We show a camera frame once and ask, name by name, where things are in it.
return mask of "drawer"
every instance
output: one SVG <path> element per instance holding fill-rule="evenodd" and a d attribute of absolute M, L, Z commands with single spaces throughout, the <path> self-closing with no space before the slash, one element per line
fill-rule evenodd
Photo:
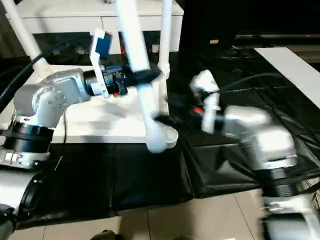
<path fill-rule="evenodd" d="M 89 16 L 24 18 L 23 22 L 32 34 L 93 32 L 103 28 L 100 17 Z"/>

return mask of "black fabric table cover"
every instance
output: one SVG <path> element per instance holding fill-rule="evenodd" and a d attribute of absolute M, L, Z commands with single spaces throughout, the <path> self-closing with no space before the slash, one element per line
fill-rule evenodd
<path fill-rule="evenodd" d="M 204 69 L 220 86 L 254 73 L 277 72 L 253 51 L 227 57 L 174 53 L 170 64 L 169 98 L 190 97 L 189 83 Z M 298 167 L 291 170 L 291 181 L 320 175 L 320 110 L 288 80 L 255 79 L 223 92 L 221 101 L 261 108 L 292 133 Z M 108 218 L 259 187 L 250 159 L 235 140 L 192 129 L 179 134 L 177 146 L 161 154 L 151 154 L 144 144 L 52 144 L 43 198 L 27 217 L 21 215 L 19 228 Z"/>

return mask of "silver robotic arm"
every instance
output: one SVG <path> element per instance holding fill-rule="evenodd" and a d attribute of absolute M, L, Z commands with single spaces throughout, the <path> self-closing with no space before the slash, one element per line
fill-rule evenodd
<path fill-rule="evenodd" d="M 264 238 L 320 240 L 319 213 L 312 205 L 311 196 L 300 194 L 301 186 L 287 181 L 287 170 L 297 165 L 295 142 L 290 132 L 273 124 L 267 112 L 255 107 L 231 105 L 220 111 L 219 95 L 214 93 L 219 88 L 209 71 L 200 73 L 190 86 L 197 97 L 207 96 L 203 101 L 202 130 L 210 134 L 221 131 L 239 140 L 249 156 L 262 188 Z"/>

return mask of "white cabinet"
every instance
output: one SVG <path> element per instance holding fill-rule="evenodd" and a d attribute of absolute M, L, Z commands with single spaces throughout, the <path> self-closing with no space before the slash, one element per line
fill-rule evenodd
<path fill-rule="evenodd" d="M 161 0 L 137 0 L 143 31 L 160 31 L 162 25 Z M 120 54 L 121 31 L 114 3 L 103 0 L 23 0 L 17 5 L 27 29 L 32 34 L 83 33 L 95 28 L 112 34 L 110 54 Z M 170 51 L 179 50 L 184 11 L 173 1 Z"/>

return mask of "tile floor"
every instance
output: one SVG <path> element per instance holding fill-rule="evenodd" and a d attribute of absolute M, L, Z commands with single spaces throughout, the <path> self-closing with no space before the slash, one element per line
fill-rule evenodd
<path fill-rule="evenodd" d="M 253 190 L 123 217 L 35 227 L 15 232 L 11 240 L 90 240 L 105 229 L 121 233 L 126 240 L 173 240 L 179 236 L 195 240 L 261 240 L 258 195 L 259 191 Z"/>

